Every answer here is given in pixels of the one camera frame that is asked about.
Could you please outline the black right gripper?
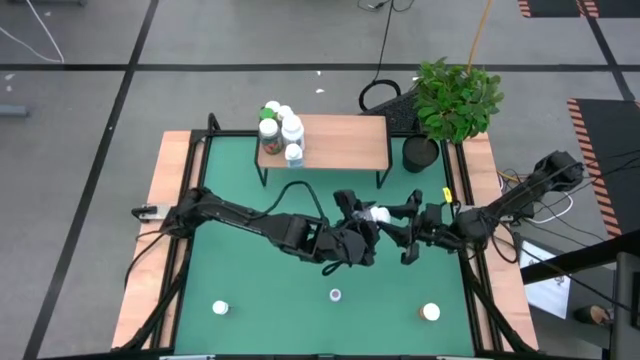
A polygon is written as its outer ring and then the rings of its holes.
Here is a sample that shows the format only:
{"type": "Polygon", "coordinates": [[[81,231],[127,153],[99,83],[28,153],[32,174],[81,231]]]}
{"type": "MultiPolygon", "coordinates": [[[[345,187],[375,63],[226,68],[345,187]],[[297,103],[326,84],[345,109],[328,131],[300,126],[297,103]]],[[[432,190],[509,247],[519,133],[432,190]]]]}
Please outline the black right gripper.
{"type": "Polygon", "coordinates": [[[427,203],[420,211],[423,193],[414,190],[404,205],[388,206],[389,214],[394,218],[408,218],[407,227],[390,223],[383,224],[383,231],[393,241],[406,241],[405,251],[401,254],[401,263],[410,265],[419,258],[420,242],[427,246],[436,246],[453,252],[452,241],[448,238],[447,227],[442,222],[442,204],[427,203]]]}

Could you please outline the white bottle blue striped label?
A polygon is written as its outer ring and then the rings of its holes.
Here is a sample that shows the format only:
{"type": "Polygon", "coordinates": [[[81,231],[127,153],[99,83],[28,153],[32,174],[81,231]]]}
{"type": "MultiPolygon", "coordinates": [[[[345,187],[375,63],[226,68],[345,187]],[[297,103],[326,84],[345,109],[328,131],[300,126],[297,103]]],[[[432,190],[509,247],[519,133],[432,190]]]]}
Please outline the white bottle blue striped label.
{"type": "Polygon", "coordinates": [[[363,210],[356,210],[353,212],[353,217],[375,223],[382,222],[389,224],[391,222],[391,215],[386,207],[370,206],[363,210]]]}

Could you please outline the white bottle supplement facts label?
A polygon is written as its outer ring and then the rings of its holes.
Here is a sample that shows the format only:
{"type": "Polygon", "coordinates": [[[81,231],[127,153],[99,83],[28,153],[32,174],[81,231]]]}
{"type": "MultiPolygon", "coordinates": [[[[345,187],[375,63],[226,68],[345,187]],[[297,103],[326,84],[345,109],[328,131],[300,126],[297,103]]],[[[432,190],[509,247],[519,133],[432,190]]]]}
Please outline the white bottle supplement facts label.
{"type": "Polygon", "coordinates": [[[291,143],[286,146],[285,162],[288,168],[302,168],[304,166],[304,152],[298,144],[291,143]]]}

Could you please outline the white headache bottle maroon label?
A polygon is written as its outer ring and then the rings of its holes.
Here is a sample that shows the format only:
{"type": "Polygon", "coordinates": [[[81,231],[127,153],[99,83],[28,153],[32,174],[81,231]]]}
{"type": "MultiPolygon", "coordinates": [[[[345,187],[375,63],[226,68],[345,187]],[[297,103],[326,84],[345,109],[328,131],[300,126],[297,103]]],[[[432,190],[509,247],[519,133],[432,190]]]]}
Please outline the white headache bottle maroon label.
{"type": "Polygon", "coordinates": [[[281,136],[285,146],[297,144],[302,150],[305,149],[304,126],[297,115],[291,114],[283,118],[281,136]]]}

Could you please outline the gummy vitamin bottle green label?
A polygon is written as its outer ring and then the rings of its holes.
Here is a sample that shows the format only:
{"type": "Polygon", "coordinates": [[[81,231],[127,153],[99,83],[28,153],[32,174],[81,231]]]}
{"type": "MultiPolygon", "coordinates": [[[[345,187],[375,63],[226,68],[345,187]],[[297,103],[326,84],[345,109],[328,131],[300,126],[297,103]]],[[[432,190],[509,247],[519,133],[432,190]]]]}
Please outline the gummy vitamin bottle green label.
{"type": "Polygon", "coordinates": [[[269,155],[278,154],[282,150],[280,127],[272,118],[265,118],[259,122],[259,139],[263,150],[269,155]]]}

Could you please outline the wooden shelf black legs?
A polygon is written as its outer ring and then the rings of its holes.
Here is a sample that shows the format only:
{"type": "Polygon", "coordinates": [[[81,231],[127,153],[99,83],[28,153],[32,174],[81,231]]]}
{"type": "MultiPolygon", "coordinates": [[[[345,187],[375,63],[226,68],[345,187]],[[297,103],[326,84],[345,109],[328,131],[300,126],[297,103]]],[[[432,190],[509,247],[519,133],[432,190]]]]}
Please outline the wooden shelf black legs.
{"type": "MultiPolygon", "coordinates": [[[[304,126],[303,169],[367,170],[376,174],[380,188],[392,166],[391,134],[383,116],[297,115],[304,126]]],[[[288,168],[286,146],[275,155],[267,154],[256,140],[254,164],[262,184],[268,171],[288,168]]]]}

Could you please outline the green potted plant black pot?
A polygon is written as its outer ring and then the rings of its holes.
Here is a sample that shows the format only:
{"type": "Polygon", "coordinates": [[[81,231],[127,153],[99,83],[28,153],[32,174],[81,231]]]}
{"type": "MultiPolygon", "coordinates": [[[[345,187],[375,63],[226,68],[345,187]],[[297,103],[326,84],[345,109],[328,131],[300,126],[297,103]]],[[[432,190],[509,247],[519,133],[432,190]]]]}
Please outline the green potted plant black pot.
{"type": "Polygon", "coordinates": [[[414,81],[412,106],[416,118],[402,147],[402,165],[419,173],[439,157],[442,141],[460,144],[485,133],[504,99],[501,77],[483,69],[446,65],[443,58],[424,62],[414,81]]]}

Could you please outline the right wooden side board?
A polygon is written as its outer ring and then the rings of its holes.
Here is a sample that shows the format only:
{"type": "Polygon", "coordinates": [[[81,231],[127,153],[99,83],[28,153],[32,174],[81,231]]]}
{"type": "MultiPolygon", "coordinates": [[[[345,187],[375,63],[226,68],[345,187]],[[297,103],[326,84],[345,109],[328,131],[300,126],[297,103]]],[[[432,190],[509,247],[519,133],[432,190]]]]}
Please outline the right wooden side board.
{"type": "MultiPolygon", "coordinates": [[[[497,169],[486,133],[464,141],[460,148],[448,146],[456,198],[463,204],[484,206],[501,196],[497,169]]],[[[536,349],[538,342],[531,319],[525,289],[515,256],[512,236],[507,229],[496,229],[496,240],[484,252],[485,260],[471,260],[475,273],[484,266],[488,271],[493,301],[510,326],[527,345],[536,349]]]]}

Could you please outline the wooden side board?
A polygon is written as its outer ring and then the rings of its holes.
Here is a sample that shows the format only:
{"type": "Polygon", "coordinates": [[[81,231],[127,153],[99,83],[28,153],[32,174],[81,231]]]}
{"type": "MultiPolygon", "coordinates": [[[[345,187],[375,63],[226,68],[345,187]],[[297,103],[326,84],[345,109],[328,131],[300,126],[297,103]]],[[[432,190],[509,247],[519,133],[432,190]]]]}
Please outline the wooden side board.
{"type": "MultiPolygon", "coordinates": [[[[190,131],[167,131],[163,134],[148,195],[147,205],[173,206],[182,188],[197,184],[204,151],[202,140],[190,131]]],[[[136,241],[134,254],[140,259],[131,271],[113,336],[112,347],[132,340],[134,334],[158,304],[183,263],[188,241],[155,241],[154,232],[161,225],[151,220],[140,225],[142,237],[136,241]]]]}
{"type": "MultiPolygon", "coordinates": [[[[448,146],[456,198],[463,204],[484,206],[501,196],[497,169],[486,133],[464,141],[460,148],[448,146]]],[[[512,236],[507,229],[496,229],[496,240],[484,252],[485,260],[471,260],[475,273],[484,266],[488,271],[493,301],[510,326],[527,345],[536,349],[538,342],[531,319],[525,289],[515,256],[512,236]]]]}

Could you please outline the white printed sheet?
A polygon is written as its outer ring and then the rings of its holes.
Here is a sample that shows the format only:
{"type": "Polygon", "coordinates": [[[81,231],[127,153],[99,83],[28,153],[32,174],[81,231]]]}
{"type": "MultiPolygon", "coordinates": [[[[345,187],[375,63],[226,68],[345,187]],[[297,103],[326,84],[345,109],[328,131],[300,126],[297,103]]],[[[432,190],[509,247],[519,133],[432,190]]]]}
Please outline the white printed sheet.
{"type": "MultiPolygon", "coordinates": [[[[533,243],[524,241],[520,255],[520,268],[537,264],[539,260],[549,260],[555,255],[533,243]]],[[[565,319],[567,316],[571,280],[567,276],[531,283],[525,286],[528,304],[565,319]]]]}

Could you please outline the black overhead rig beam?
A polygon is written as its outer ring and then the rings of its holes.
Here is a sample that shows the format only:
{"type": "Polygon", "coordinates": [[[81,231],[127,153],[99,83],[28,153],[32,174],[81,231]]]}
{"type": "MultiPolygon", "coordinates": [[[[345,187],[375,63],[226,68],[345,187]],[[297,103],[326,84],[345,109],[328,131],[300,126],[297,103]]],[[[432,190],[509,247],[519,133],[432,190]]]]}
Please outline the black overhead rig beam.
{"type": "Polygon", "coordinates": [[[540,260],[521,269],[525,285],[573,274],[588,268],[614,263],[620,253],[640,257],[640,230],[620,235],[580,250],[564,253],[549,260],[540,260]]]}

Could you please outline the brown round object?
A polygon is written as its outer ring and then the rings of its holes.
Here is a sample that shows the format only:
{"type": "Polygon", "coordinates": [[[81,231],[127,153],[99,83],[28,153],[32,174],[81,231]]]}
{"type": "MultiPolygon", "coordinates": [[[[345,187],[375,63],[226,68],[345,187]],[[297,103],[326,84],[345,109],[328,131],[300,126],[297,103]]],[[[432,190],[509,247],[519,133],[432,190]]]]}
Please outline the brown round object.
{"type": "Polygon", "coordinates": [[[580,323],[601,327],[609,327],[613,322],[609,310],[599,305],[578,308],[573,312],[573,317],[580,323]]]}

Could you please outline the black mat hazard stripe edge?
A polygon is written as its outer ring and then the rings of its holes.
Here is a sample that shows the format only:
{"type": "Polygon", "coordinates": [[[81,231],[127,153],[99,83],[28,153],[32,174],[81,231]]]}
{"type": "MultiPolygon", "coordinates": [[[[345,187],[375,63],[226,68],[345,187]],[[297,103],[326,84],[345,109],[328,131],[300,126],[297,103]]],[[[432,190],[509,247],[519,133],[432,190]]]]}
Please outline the black mat hazard stripe edge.
{"type": "Polygon", "coordinates": [[[640,230],[640,102],[570,98],[567,106],[608,236],[640,230]]]}
{"type": "Polygon", "coordinates": [[[526,18],[638,18],[640,0],[517,0],[526,18]]]}

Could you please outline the left wooden side board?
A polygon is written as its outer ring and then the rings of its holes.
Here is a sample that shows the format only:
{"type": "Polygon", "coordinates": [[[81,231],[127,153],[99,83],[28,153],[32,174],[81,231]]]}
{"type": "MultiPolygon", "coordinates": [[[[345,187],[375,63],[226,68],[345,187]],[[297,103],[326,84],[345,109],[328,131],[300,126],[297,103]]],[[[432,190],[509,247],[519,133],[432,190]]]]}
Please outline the left wooden side board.
{"type": "MultiPolygon", "coordinates": [[[[173,206],[182,188],[197,184],[204,151],[202,140],[190,131],[167,131],[163,134],[148,195],[147,205],[173,206]]],[[[140,225],[142,237],[136,241],[134,254],[140,259],[131,271],[113,336],[112,347],[132,340],[134,334],[158,304],[183,263],[188,241],[155,241],[154,232],[161,225],[151,220],[140,225]]]]}

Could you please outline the grey rig post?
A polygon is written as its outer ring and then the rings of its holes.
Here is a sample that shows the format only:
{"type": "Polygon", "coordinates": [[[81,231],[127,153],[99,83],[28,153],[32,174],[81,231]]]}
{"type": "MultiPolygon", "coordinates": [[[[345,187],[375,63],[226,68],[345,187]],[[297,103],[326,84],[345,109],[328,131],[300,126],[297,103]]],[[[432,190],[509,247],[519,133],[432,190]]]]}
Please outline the grey rig post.
{"type": "Polygon", "coordinates": [[[610,360],[640,360],[640,258],[617,255],[610,360]]]}

